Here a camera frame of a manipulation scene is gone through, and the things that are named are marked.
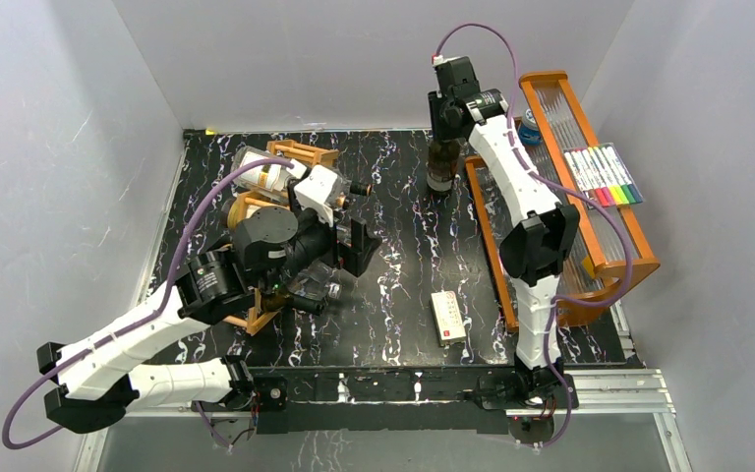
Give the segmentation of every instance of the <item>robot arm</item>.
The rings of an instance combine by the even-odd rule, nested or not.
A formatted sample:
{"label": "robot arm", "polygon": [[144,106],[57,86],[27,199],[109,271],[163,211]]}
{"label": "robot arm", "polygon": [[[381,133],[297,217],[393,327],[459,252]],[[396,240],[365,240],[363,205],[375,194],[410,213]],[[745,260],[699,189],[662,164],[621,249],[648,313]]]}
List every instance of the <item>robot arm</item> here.
{"label": "robot arm", "polygon": [[[170,288],[167,305],[154,320],[126,335],[113,335],[155,312],[165,283],[91,336],[69,345],[49,342],[41,346],[36,357],[43,374],[86,349],[90,351],[52,379],[58,386],[44,398],[48,419],[75,433],[89,433],[116,423],[135,409],[191,401],[229,404],[240,398],[249,400],[257,386],[244,362],[234,356],[189,365],[141,363],[174,341],[247,311],[260,294],[266,309],[290,306],[321,311],[323,303],[288,293],[285,288],[290,278],[316,260],[355,276],[366,269],[380,239],[357,218],[352,218],[350,230],[337,228],[339,213],[329,205],[345,203],[349,182],[320,166],[303,172],[303,177],[289,187],[289,194],[298,196],[292,199],[290,211],[279,206],[259,209],[239,223],[232,245],[214,248],[186,263]],[[351,236],[343,239],[340,234]],[[94,347],[109,334],[110,342]]]}
{"label": "robot arm", "polygon": [[[505,199],[512,229],[499,246],[499,257],[516,291],[517,372],[525,378],[524,397],[548,396],[556,380],[543,355],[543,338],[580,213],[562,204],[529,175],[535,169],[523,168],[514,156],[516,150],[525,162],[531,162],[518,140],[515,146],[508,140],[507,102],[496,89],[481,91],[470,60],[437,56],[433,65],[439,86],[429,94],[434,142],[449,148],[446,144],[451,141],[467,140]],[[556,321],[551,326],[549,354],[562,372],[555,333]]]}

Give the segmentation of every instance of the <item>white wall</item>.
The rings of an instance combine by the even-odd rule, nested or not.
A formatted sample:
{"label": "white wall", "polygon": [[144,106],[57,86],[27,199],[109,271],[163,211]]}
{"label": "white wall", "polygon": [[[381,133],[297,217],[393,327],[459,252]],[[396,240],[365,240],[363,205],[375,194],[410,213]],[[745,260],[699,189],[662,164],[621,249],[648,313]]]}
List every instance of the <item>white wall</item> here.
{"label": "white wall", "polygon": [[[132,304],[182,151],[181,128],[113,4],[0,2],[0,431],[35,348]],[[42,388],[43,392],[52,383]],[[14,441],[51,426],[42,397]],[[60,432],[0,470],[71,470]]]}
{"label": "white wall", "polygon": [[[114,1],[181,125],[221,131],[429,127],[430,57],[469,21],[502,30],[522,71],[565,69],[582,94],[632,4]],[[483,87],[510,90],[495,36],[462,31],[445,53],[469,55]]]}
{"label": "white wall", "polygon": [[647,199],[627,312],[694,470],[755,470],[755,2],[636,1],[584,104]]}

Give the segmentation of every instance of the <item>black marble table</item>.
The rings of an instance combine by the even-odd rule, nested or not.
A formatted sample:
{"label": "black marble table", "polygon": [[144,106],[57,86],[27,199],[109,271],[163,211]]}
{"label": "black marble table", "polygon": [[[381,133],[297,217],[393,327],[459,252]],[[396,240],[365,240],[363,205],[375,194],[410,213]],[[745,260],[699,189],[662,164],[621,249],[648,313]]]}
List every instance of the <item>black marble table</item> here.
{"label": "black marble table", "polygon": [[[166,275],[184,225],[201,198],[230,171],[243,146],[264,149],[268,141],[292,139],[340,150],[343,175],[374,182],[369,197],[349,211],[365,218],[383,244],[360,278],[336,274],[341,296],[321,316],[287,311],[256,336],[219,324],[169,346],[152,362],[201,362],[244,354],[251,366],[442,366],[509,364],[516,334],[505,332],[467,181],[460,175],[443,200],[427,192],[427,131],[207,135],[187,132],[185,163],[151,279]],[[486,202],[494,230],[503,228],[503,202],[488,182]],[[187,248],[206,248],[226,228],[218,209],[224,192]],[[440,347],[429,309],[431,292],[453,290],[465,320],[466,344]],[[588,326],[562,326],[560,350],[569,363],[624,364],[609,313]]]}

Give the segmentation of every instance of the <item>white remote control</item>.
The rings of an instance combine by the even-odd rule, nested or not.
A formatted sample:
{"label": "white remote control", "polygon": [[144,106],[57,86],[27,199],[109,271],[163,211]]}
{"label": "white remote control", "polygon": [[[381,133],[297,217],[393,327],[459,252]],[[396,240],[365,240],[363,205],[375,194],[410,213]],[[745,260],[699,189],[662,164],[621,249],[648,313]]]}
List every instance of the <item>white remote control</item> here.
{"label": "white remote control", "polygon": [[464,330],[464,320],[458,309],[458,301],[455,292],[436,292],[430,295],[433,304],[433,313],[436,315],[438,327],[438,340],[441,346],[454,342],[464,342],[467,332]]}

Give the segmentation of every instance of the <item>blue container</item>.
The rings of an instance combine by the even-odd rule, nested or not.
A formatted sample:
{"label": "blue container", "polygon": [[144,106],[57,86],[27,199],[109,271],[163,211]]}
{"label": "blue container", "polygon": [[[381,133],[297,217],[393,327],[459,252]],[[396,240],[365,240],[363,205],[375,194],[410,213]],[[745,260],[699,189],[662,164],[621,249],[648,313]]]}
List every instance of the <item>blue container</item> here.
{"label": "blue container", "polygon": [[534,119],[531,108],[528,108],[522,114],[522,120],[516,129],[516,136],[519,137],[522,146],[536,146],[543,141],[543,136],[540,135],[540,127],[537,126],[537,120]]}

